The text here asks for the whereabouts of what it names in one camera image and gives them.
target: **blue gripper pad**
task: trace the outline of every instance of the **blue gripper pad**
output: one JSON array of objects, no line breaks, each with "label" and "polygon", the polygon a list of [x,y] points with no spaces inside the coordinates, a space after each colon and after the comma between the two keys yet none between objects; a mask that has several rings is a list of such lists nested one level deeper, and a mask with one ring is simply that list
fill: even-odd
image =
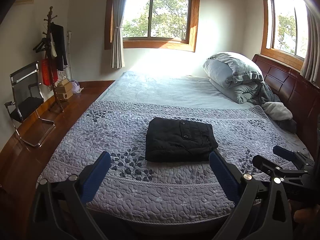
[{"label": "blue gripper pad", "polygon": [[210,153],[209,164],[228,200],[233,201],[237,205],[241,199],[241,195],[239,194],[239,183],[235,177],[215,152]]},{"label": "blue gripper pad", "polygon": [[111,167],[111,157],[108,152],[103,152],[93,165],[88,165],[81,172],[84,180],[80,182],[80,200],[85,204],[93,200],[103,179]]},{"label": "blue gripper pad", "polygon": [[284,158],[289,162],[293,162],[295,160],[295,156],[291,151],[288,151],[278,145],[274,146],[272,151],[275,155],[278,155],[279,157]]}]

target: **window pane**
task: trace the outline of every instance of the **window pane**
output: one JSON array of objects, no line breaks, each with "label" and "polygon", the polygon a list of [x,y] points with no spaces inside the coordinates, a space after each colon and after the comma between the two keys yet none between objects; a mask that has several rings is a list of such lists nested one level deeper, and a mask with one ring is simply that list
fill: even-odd
[{"label": "window pane", "polygon": [[275,43],[274,48],[290,54],[296,49],[296,17],[293,0],[274,0]]},{"label": "window pane", "polygon": [[297,14],[298,38],[297,56],[305,58],[308,48],[308,16],[303,0],[294,0]]},{"label": "window pane", "polygon": [[150,0],[127,0],[124,9],[122,36],[148,37]]},{"label": "window pane", "polygon": [[153,0],[151,36],[185,40],[188,6],[188,0]]}]

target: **wooden window frame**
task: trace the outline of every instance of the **wooden window frame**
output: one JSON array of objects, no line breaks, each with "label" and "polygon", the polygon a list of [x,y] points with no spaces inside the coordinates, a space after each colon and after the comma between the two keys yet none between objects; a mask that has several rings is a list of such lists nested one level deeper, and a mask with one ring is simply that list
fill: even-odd
[{"label": "wooden window frame", "polygon": [[263,26],[263,38],[261,46],[261,54],[273,59],[279,60],[297,70],[301,70],[303,60],[295,57],[289,53],[281,51],[279,49],[272,48],[273,42],[273,8],[271,0],[263,0],[264,7],[264,26]]},{"label": "wooden window frame", "polygon": [[[145,38],[145,37],[132,37],[124,38],[123,46],[128,48],[164,48],[164,49],[178,49],[185,51],[196,51],[196,40],[198,33],[199,22],[199,5],[200,0],[190,0],[188,13],[188,28],[186,40],[170,39],[170,38]],[[113,0],[107,0],[106,6],[106,18],[105,18],[105,50],[111,49],[112,44],[112,2]]]}]

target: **wooden headboard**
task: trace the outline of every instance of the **wooden headboard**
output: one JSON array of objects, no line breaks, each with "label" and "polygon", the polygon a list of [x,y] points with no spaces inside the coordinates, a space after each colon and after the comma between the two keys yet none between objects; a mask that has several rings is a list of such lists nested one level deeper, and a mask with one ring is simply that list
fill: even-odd
[{"label": "wooden headboard", "polygon": [[292,112],[297,122],[297,135],[314,159],[317,158],[317,117],[320,114],[320,89],[300,73],[271,59],[253,57],[262,70],[265,82]]}]

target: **wooden coat rack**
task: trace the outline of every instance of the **wooden coat rack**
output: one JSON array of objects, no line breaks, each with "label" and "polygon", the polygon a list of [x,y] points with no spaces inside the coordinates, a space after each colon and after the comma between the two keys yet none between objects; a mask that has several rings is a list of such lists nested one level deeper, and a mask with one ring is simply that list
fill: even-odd
[{"label": "wooden coat rack", "polygon": [[58,15],[52,17],[52,6],[50,7],[50,11],[47,15],[48,19],[44,19],[44,21],[48,22],[48,28],[47,28],[47,33],[43,32],[44,35],[46,35],[46,39],[45,39],[45,53],[48,59],[48,68],[49,68],[49,78],[50,78],[50,84],[52,86],[52,90],[53,90],[53,94],[54,94],[54,98],[55,101],[54,103],[50,106],[49,111],[51,110],[51,108],[55,105],[58,104],[61,112],[64,112],[63,106],[60,102],[60,99],[58,98],[58,94],[57,94],[57,90],[56,87],[54,85],[54,79],[53,79],[53,72],[52,72],[52,56],[51,56],[51,39],[50,39],[50,33],[51,33],[51,22],[52,20],[57,17]]}]

